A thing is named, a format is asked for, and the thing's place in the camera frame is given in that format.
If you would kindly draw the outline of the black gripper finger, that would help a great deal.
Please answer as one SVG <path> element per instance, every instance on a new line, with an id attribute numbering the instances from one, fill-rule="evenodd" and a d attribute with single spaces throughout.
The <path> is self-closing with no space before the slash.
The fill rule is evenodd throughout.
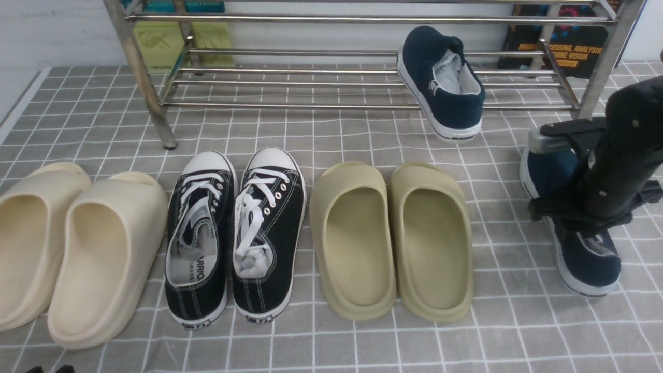
<path id="1" fill-rule="evenodd" d="M 585 156 L 595 149 L 606 129 L 604 117 L 550 123 L 530 132 L 528 148 L 539 155 L 572 150 Z"/>
<path id="2" fill-rule="evenodd" d="M 567 231 L 604 231 L 615 226 L 623 226 L 632 221 L 632 212 L 642 205 L 654 204 L 661 200 L 662 189 L 658 180 L 648 180 L 630 199 L 626 206 L 613 217 L 592 217 L 582 212 L 571 201 L 570 188 L 564 187 L 549 196 L 534 198 L 528 203 L 528 212 L 533 221 L 544 217 L 561 220 Z"/>

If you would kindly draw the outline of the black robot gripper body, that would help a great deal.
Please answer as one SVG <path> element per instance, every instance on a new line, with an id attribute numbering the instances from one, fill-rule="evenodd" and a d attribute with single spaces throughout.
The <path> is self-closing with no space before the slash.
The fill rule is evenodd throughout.
<path id="1" fill-rule="evenodd" d="M 632 211 L 661 200 L 662 77 L 613 93 L 604 109 L 606 130 L 582 168 L 573 204 L 582 222 L 576 231 L 604 231 L 626 224 Z"/>

